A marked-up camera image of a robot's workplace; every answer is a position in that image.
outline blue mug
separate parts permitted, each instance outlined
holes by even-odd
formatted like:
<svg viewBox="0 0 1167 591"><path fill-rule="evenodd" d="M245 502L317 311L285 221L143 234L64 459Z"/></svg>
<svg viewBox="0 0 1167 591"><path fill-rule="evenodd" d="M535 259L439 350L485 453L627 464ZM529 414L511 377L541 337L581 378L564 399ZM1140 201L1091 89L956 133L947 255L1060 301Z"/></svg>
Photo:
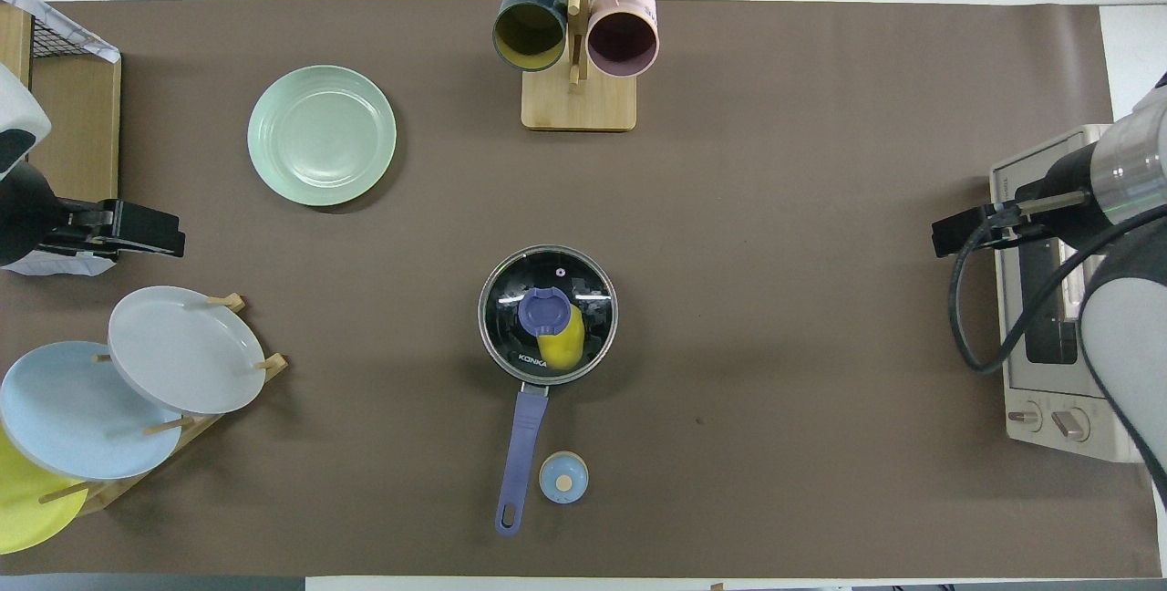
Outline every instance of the blue mug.
<svg viewBox="0 0 1167 591"><path fill-rule="evenodd" d="M567 44L567 0L503 0L495 18L495 50L519 71L559 62Z"/></svg>

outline purple lid knob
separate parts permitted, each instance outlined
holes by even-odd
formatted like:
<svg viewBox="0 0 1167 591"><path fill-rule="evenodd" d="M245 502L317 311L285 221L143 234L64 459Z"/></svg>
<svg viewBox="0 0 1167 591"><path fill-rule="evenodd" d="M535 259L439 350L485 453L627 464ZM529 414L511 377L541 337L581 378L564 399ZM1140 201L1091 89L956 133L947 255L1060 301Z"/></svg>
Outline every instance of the purple lid knob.
<svg viewBox="0 0 1167 591"><path fill-rule="evenodd" d="M536 338L559 334L571 318L572 303L558 287L530 288L518 303L518 324Z"/></svg>

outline light blue plate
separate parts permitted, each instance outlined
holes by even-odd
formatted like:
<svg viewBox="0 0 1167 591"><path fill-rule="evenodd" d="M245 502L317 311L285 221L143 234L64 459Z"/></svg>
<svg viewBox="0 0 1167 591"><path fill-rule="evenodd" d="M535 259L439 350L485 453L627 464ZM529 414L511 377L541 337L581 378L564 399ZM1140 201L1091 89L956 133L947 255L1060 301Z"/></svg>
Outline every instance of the light blue plate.
<svg viewBox="0 0 1167 591"><path fill-rule="evenodd" d="M385 95L351 69L288 72L256 102L247 150L259 178L305 206L336 206L368 192L393 159L397 121Z"/></svg>
<svg viewBox="0 0 1167 591"><path fill-rule="evenodd" d="M0 420L12 444L42 468L107 481L153 470L179 445L181 429L142 430L179 413L134 392L96 342L55 342L25 354L0 383Z"/></svg>
<svg viewBox="0 0 1167 591"><path fill-rule="evenodd" d="M555 452L539 468L543 495L559 505L569 505L587 491L587 465L574 452Z"/></svg>

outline metal rim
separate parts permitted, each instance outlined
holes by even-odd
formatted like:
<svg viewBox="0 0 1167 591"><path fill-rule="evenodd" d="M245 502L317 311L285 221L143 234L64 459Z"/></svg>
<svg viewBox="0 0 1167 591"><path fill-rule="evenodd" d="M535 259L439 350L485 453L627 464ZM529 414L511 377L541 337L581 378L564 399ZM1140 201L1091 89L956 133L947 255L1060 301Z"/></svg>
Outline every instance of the metal rim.
<svg viewBox="0 0 1167 591"><path fill-rule="evenodd" d="M612 296L610 297L612 328L608 331L608 338L605 341L603 347L600 348L600 352L595 355L595 359L593 359L592 362L589 362L587 366L584 366L578 370L572 370L571 373L559 377L538 377L511 366L509 362L506 362L505 359L503 359L498 354L494 345L491 345L490 342L490 335L487 333L487 298L489 297L490 288L494 287L495 281L497 281L498 277L517 259L526 258L527 256L534 253L546 253L546 252L565 253L567 256L572 256L582 260L584 264L587 265L588 267L592 267L592 271L595 272L596 276L600 277L600 280L602 280L605 285L608 286L608 290ZM506 370L508 374L510 374L513 378L520 380L532 385L559 385L561 383L575 381L581 376L588 374L588 371L592 371L592 368L596 367L596 363L602 361L605 355L608 354L608 348L612 347L612 340L616 335L616 326L619 325L619 322L620 322L620 311L617 310L616 306L616 287L612 284L612 279L608 278L608 274L605 273L603 269L600 267L600 265L595 260L592 260L592 258L588 257L586 253L576 251L571 246L561 246L557 244L538 244L534 246L522 249L519 251L516 251L515 253L509 255L508 258L504 259L502 263L499 263L495 267L495 271L490 272L490 276L487 277L487 283L483 284L482 286L482 294L478 296L478 335L482 336L482 345L487 348L487 352L490 354L490 357L495 360L495 363L497 363L499 368Z"/></svg>

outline purple pan handle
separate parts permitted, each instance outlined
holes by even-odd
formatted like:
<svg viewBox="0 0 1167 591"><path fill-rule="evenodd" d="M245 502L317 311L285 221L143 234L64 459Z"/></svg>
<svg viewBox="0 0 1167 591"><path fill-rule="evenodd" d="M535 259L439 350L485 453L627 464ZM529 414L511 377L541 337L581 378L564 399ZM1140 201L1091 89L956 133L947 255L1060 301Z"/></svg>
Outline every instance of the purple pan handle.
<svg viewBox="0 0 1167 591"><path fill-rule="evenodd" d="M518 526L523 521L523 502L526 500L531 463L534 460L534 440L539 437L539 425L546 409L546 395L520 390L515 399L515 423L511 425L511 444L506 449L503 491L498 494L498 510L495 513L495 530L503 536L518 534Z"/></svg>

